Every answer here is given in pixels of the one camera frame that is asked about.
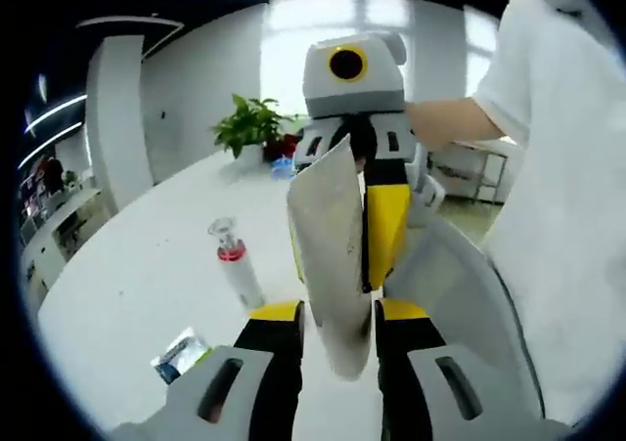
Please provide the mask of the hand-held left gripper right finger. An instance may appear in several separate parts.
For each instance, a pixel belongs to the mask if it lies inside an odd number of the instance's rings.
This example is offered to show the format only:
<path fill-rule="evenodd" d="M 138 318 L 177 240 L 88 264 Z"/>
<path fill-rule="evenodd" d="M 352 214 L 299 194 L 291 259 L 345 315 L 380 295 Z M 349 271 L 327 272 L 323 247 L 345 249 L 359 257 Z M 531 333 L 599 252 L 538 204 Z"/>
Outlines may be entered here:
<path fill-rule="evenodd" d="M 506 374 L 448 344 L 415 304 L 375 306 L 385 440 L 564 440 L 571 429 L 528 409 Z"/>

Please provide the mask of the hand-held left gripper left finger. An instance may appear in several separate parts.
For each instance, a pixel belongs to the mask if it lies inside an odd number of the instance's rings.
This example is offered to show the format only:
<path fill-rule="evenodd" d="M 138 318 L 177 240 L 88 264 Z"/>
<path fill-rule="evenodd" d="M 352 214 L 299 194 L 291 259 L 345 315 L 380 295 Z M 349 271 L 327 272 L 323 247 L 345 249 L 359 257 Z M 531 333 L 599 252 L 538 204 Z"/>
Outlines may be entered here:
<path fill-rule="evenodd" d="M 154 368 L 166 384 L 164 405 L 114 440 L 289 440 L 302 389 L 304 303 L 253 311 L 235 343 L 208 348 L 180 338 Z"/>

